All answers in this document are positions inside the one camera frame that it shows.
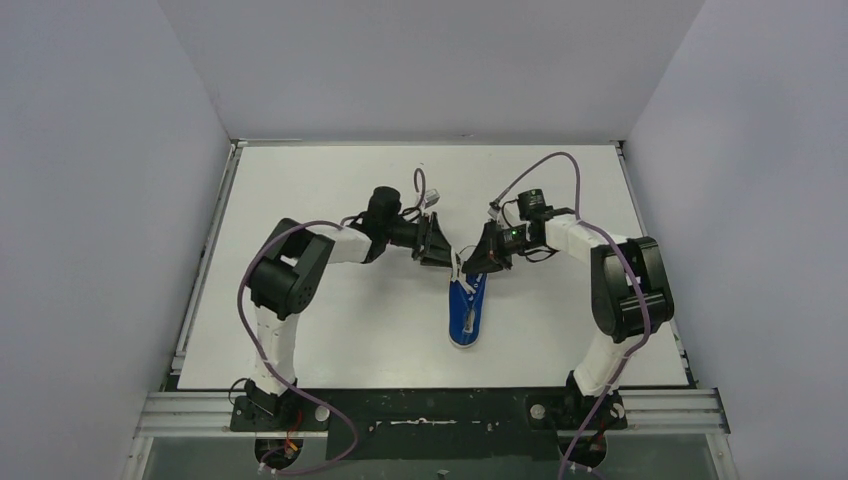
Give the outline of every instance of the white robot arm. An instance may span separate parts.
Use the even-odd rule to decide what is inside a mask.
[[[626,237],[611,235],[619,244],[627,242]],[[606,246],[606,240],[598,233],[581,225],[574,214],[566,214],[545,222],[547,245],[557,251],[565,252],[591,267],[591,253],[595,247]],[[640,336],[626,338],[615,343],[609,335],[596,330],[589,350],[580,365],[574,369],[574,380],[584,396],[597,397],[610,382],[616,367],[624,358],[625,352],[635,345]],[[618,379],[610,390],[618,388]]]
[[[332,250],[327,264],[363,263],[371,248],[371,239],[364,233],[350,227],[341,230],[319,225],[310,227],[309,232],[321,235],[332,242]],[[284,319],[269,306],[254,305],[257,320],[257,337],[268,355],[271,366],[287,381],[294,383],[297,375],[294,371],[294,347],[297,336],[297,323],[300,313]],[[281,395],[286,387],[271,376],[261,357],[257,354],[251,379],[266,393]]]

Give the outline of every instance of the screw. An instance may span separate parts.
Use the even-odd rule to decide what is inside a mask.
[[[535,420],[541,420],[545,418],[545,407],[539,405],[538,403],[536,405],[533,405],[532,407],[530,407],[530,416],[533,417]]]
[[[327,407],[323,405],[318,405],[317,407],[315,407],[315,420],[318,420],[319,422],[324,422],[328,418],[330,418],[330,411],[327,409]]]

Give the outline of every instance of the blue shoe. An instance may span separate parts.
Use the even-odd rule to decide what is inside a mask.
[[[451,342],[458,348],[474,345],[480,336],[480,320],[483,318],[483,295],[486,293],[486,274],[466,275],[465,281],[474,291],[466,292],[460,281],[450,283],[449,307],[450,325],[448,333]]]

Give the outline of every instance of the black bracket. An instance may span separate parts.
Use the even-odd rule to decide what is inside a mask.
[[[368,459],[468,459],[525,456],[557,460],[557,430],[577,430],[594,397],[583,397],[573,379],[565,389],[309,389],[308,392],[345,412],[359,434],[360,444],[350,460]],[[268,416],[257,411],[246,396],[236,399],[230,430],[234,432],[287,431],[296,421],[289,415]],[[621,397],[609,395],[589,424],[590,429],[623,429],[626,420],[614,423],[611,411]],[[533,417],[542,405],[545,415]],[[335,416],[316,415],[312,402],[303,402],[300,432],[328,435],[326,458],[350,445],[349,427]]]
[[[639,279],[651,317],[651,333],[656,333],[674,315],[674,300],[660,247],[651,237],[629,239],[619,247]],[[642,335],[644,320],[636,293],[612,247],[600,245],[592,249],[591,269],[592,314],[598,328],[615,343]]]
[[[371,240],[363,263],[373,262],[391,243],[412,249],[412,259],[421,265],[450,268],[451,246],[442,233],[436,213],[420,215],[410,221],[403,217],[400,207],[400,192],[391,187],[377,187],[368,201],[368,210],[350,224]]]

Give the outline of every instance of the cable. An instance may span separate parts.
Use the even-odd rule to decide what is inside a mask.
[[[556,255],[556,250],[551,250],[551,251],[547,252],[547,255],[545,255],[545,256],[544,256],[544,257],[542,257],[542,258],[530,258],[529,254],[528,254],[528,255],[524,255],[524,260],[527,260],[527,261],[528,261],[528,262],[530,262],[530,263],[542,263],[542,262],[544,262],[545,260],[547,260],[547,259],[549,259],[549,258],[553,257],[554,255]]]
[[[233,397],[232,397],[232,395],[233,395],[233,390],[235,390],[236,385],[238,385],[238,384],[239,384],[239,383],[241,383],[241,382],[246,382],[246,381],[248,381],[248,380],[250,380],[250,379],[249,379],[249,378],[247,378],[247,377],[241,377],[241,378],[239,378],[238,380],[236,380],[235,382],[233,382],[233,384],[232,384],[232,385],[230,385],[230,389],[229,389],[229,390],[227,390],[227,400],[229,400],[229,401],[230,401],[230,404],[231,404],[232,406],[234,406],[234,407],[236,406],[236,402],[234,402],[234,401],[233,401]]]
[[[362,218],[362,216],[364,214],[365,214],[365,212],[359,212],[357,215],[350,215],[348,217],[345,217],[345,218],[339,220],[339,225],[344,227],[347,222],[356,222],[357,220]]]
[[[421,176],[421,187],[418,187],[418,176]],[[412,172],[412,183],[415,184],[415,193],[420,193],[418,196],[418,203],[415,204],[416,209],[421,208],[421,205],[424,205],[424,195],[427,193],[427,177],[424,176],[424,170],[421,167],[415,169]]]
[[[407,215],[409,215],[410,213],[414,213],[415,216],[407,217]],[[421,218],[421,210],[419,210],[417,208],[410,207],[410,208],[405,209],[403,212],[400,212],[400,216],[404,217],[404,220],[406,220],[407,222],[414,222],[414,221],[418,220],[419,218]]]
[[[457,255],[459,255],[459,257],[462,258],[462,252],[468,250],[469,248],[474,248],[476,246],[477,245],[474,245],[474,244],[466,245],[465,247],[462,248],[462,250],[459,251],[459,253],[457,253]]]
[[[537,253],[552,253],[552,252],[556,253],[556,250],[553,250],[552,248],[545,246],[544,249],[539,247],[539,248],[536,248],[536,249],[533,249],[533,250],[527,250],[526,252],[518,252],[518,253],[516,253],[516,255],[518,255],[519,257],[528,257],[530,255],[535,255]]]
[[[621,376],[621,372],[623,372],[624,367],[627,366],[627,361],[630,359],[630,356],[633,355],[634,352],[642,348],[646,343],[648,343],[648,338],[650,338],[651,336],[651,317],[648,313],[648,304],[645,301],[645,294],[642,292],[642,287],[639,285],[639,280],[636,278],[636,274],[633,272],[633,269],[630,267],[630,264],[627,263],[627,257],[624,256],[624,253],[621,251],[621,248],[619,248],[618,244],[615,243],[615,240],[613,240],[612,237],[604,229],[595,226],[580,217],[580,166],[577,164],[577,160],[574,158],[574,156],[572,156],[570,153],[554,152],[545,156],[538,162],[534,163],[530,166],[530,168],[522,172],[521,175],[519,175],[515,180],[513,180],[512,183],[510,183],[509,186],[507,186],[504,191],[501,192],[501,194],[498,195],[497,198],[495,198],[495,203],[500,204],[501,200],[503,200],[503,197],[505,197],[506,194],[509,193],[510,190],[512,190],[512,187],[514,187],[519,181],[521,181],[522,178],[526,177],[528,173],[535,170],[536,167],[538,167],[539,165],[557,156],[563,156],[568,158],[569,160],[571,160],[571,164],[574,166],[574,174],[577,177],[574,194],[574,216],[579,222],[582,222],[586,228],[594,231],[595,233],[603,237],[603,239],[606,240],[606,242],[609,244],[610,248],[612,248],[613,252],[615,252],[615,256],[618,257],[618,261],[621,262],[622,267],[624,267],[624,273],[627,274],[627,278],[630,279],[630,283],[633,285],[633,291],[636,294],[636,300],[639,302],[639,310],[642,312],[644,328],[642,338],[635,345],[633,345],[632,347],[627,349],[627,351],[624,352],[624,356],[622,357],[621,362],[618,364],[618,367],[610,378],[610,381],[607,383],[606,386],[604,386],[604,389],[603,391],[601,391],[601,394],[598,396],[598,399],[595,401],[595,404],[592,405],[592,409],[589,410],[589,414],[586,415],[585,419],[583,419],[583,423],[580,424],[580,427],[577,429],[577,432],[575,432],[574,437],[571,439],[571,443],[568,444],[568,448],[565,450],[565,454],[562,457],[562,462],[559,465],[559,472],[557,473],[557,479],[561,479],[563,474],[565,473],[566,468],[568,468],[569,463],[574,465],[576,468],[582,468],[584,470],[591,471],[591,473],[594,473],[597,476],[598,472],[595,472],[594,470],[588,470],[589,467],[580,465],[576,462],[572,462],[568,458],[571,456],[571,452],[574,451],[574,447],[575,445],[577,445],[577,441],[580,439],[582,433],[586,430],[586,427],[588,427],[589,422],[592,420],[592,417],[594,417],[595,414],[598,412],[598,409],[601,407],[601,403],[603,403],[607,394],[609,394],[610,387],[612,385],[615,385],[615,382],[618,380],[618,377]]]
[[[518,184],[518,182],[520,182],[522,178],[526,177],[528,173],[535,170],[536,167],[538,167],[539,165],[547,162],[548,160],[550,160],[554,157],[558,157],[558,156],[567,157],[569,160],[571,160],[571,164],[574,165],[574,173],[577,175],[577,190],[574,193],[574,211],[579,212],[580,211],[580,167],[577,165],[577,160],[575,160],[574,157],[568,152],[551,153],[551,154],[545,156],[543,159],[539,160],[538,162],[534,163],[533,165],[530,165],[530,168],[528,168],[527,170],[524,170],[521,173],[521,175],[519,175],[515,180],[513,180],[512,183],[510,183],[509,186],[507,186],[504,189],[504,191],[501,192],[501,194],[498,195],[495,198],[494,203],[496,205],[500,204],[501,200],[503,200],[503,197],[505,197],[506,194],[509,193],[510,190],[512,190],[512,187],[514,187],[516,184]]]
[[[309,400],[310,402],[313,402],[317,405],[321,405],[321,406],[325,407],[327,410],[333,412],[348,427],[350,427],[350,431],[353,434],[353,442],[351,442],[350,446],[347,447],[347,449],[345,451],[343,451],[342,453],[340,453],[339,455],[336,455],[335,457],[331,458],[330,460],[327,460],[326,462],[324,462],[320,465],[316,465],[314,467],[308,467],[308,468],[303,468],[301,470],[294,470],[294,471],[279,471],[279,472],[276,472],[276,473],[278,473],[280,475],[284,475],[284,476],[304,475],[304,474],[307,474],[307,473],[314,473],[314,472],[318,472],[318,471],[324,470],[326,468],[329,468],[329,467],[335,465],[339,460],[348,456],[350,454],[350,452],[352,452],[353,449],[356,448],[356,446],[359,444],[359,432],[356,431],[356,425],[354,425],[353,421],[350,418],[348,418],[347,415],[342,413],[336,407],[334,407],[334,406],[330,405],[329,403],[321,400],[320,398],[315,397],[312,394],[307,393],[307,392],[301,390],[300,388],[292,385],[289,381],[287,381],[285,378],[283,378],[283,376],[280,375],[279,372],[277,372],[277,370],[271,365],[271,362],[268,360],[268,355],[265,353],[265,349],[262,347],[262,343],[259,341],[259,338],[256,337],[256,334],[253,332],[253,329],[250,328],[250,323],[247,321],[247,316],[244,313],[244,300],[243,300],[244,289],[247,288],[247,282],[250,280],[250,275],[253,274],[253,270],[256,269],[256,266],[259,264],[259,262],[265,256],[265,254],[269,250],[274,248],[275,245],[277,245],[280,242],[282,242],[283,240],[285,240],[292,233],[299,232],[299,231],[304,230],[306,228],[317,226],[317,225],[328,225],[328,226],[331,226],[331,227],[338,228],[340,230],[342,228],[340,225],[337,225],[333,222],[328,222],[328,221],[325,221],[325,220],[314,220],[314,221],[311,221],[311,222],[301,223],[300,225],[292,227],[292,228],[286,230],[285,232],[277,235],[276,237],[272,238],[261,249],[259,249],[259,252],[256,254],[256,256],[253,258],[253,260],[251,260],[250,264],[247,266],[247,270],[244,272],[244,276],[241,279],[241,283],[239,283],[238,296],[236,298],[236,307],[238,308],[239,320],[241,320],[241,324],[244,327],[245,331],[247,332],[247,335],[250,337],[250,341],[253,342],[253,346],[256,347],[256,353],[259,354],[259,358],[262,359],[262,363],[265,365],[265,368],[268,369],[268,372],[278,382],[282,383],[286,388],[293,391],[297,395],[300,395],[301,397]],[[264,465],[267,457],[268,457],[268,453],[266,453],[265,455],[262,456],[261,459],[259,459],[260,465]]]
[[[551,427],[551,433],[553,434],[554,442],[556,442],[556,444],[559,445],[559,432],[557,431],[556,423],[554,422],[554,420],[550,416],[546,416],[545,419],[546,419],[546,423]],[[595,469],[593,467],[581,465],[579,463],[575,463],[574,465],[575,465],[575,467],[574,467],[575,469],[583,469],[584,472],[588,473],[589,475],[595,476],[595,478],[599,478],[601,480],[607,480],[606,477],[601,472],[599,472],[597,469]]]
[[[296,432],[298,428],[300,428],[300,424],[303,423],[303,410],[297,411],[297,421],[294,422],[291,428],[286,430],[286,445],[289,448],[293,449],[295,452],[297,451],[297,446],[291,441],[291,433]]]
[[[609,430],[610,428],[617,425],[618,422],[620,422],[620,421],[621,421],[621,418],[616,418],[606,425],[604,425],[603,422],[601,422],[601,426],[598,429],[598,431],[595,432],[595,434],[592,435],[591,438],[589,438],[589,444],[593,445],[593,444],[597,443],[598,440],[604,438],[604,434],[607,433],[607,430]]]
[[[509,205],[510,203],[518,203],[518,199],[516,198],[515,200],[506,201],[506,202],[502,203],[499,208],[501,210],[501,218],[503,218],[504,223],[506,223],[506,226],[508,226],[509,228],[515,228],[515,226],[513,224],[509,223],[509,220],[507,220],[506,210],[504,210],[504,208],[506,208],[506,206]]]

